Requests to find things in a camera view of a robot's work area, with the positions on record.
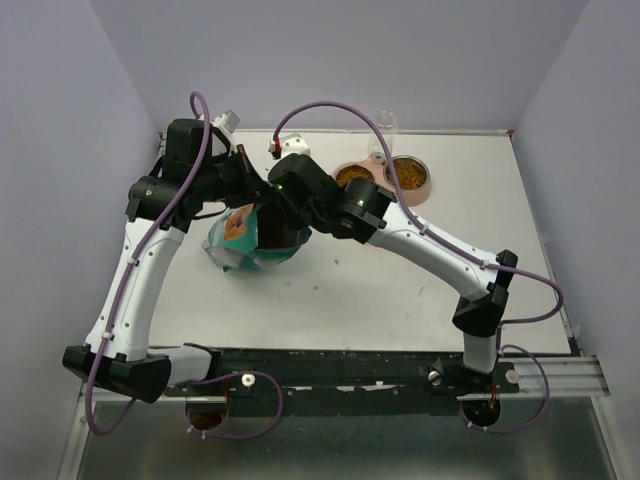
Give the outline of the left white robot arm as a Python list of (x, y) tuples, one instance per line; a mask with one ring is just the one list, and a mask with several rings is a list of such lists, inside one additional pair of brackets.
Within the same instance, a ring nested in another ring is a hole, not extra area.
[(201, 119), (168, 126), (164, 155), (129, 190), (123, 249), (104, 306), (84, 342), (64, 352), (63, 366), (77, 377), (146, 403), (175, 384), (188, 382), (201, 395), (220, 387), (222, 372), (206, 348), (152, 349), (149, 334), (169, 266), (204, 204), (239, 207), (267, 190), (233, 142), (238, 123), (227, 111), (209, 128)]

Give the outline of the teal dog food bag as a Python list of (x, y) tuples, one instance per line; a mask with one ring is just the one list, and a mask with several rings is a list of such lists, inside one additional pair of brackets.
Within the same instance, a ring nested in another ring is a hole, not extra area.
[(266, 271), (291, 259), (301, 248), (259, 250), (257, 205), (228, 209), (209, 229), (201, 248), (223, 272)]

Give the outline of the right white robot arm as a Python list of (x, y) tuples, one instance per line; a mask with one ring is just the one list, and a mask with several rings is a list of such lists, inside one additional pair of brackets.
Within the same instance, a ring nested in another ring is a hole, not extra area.
[(307, 155), (290, 154), (268, 174), (273, 195), (289, 218), (336, 239), (352, 239), (397, 254), (435, 275), (459, 295), (452, 319), (463, 334), (460, 379), (480, 392), (496, 380), (497, 330), (506, 310), (517, 256), (478, 250), (413, 212), (366, 178), (341, 187)]

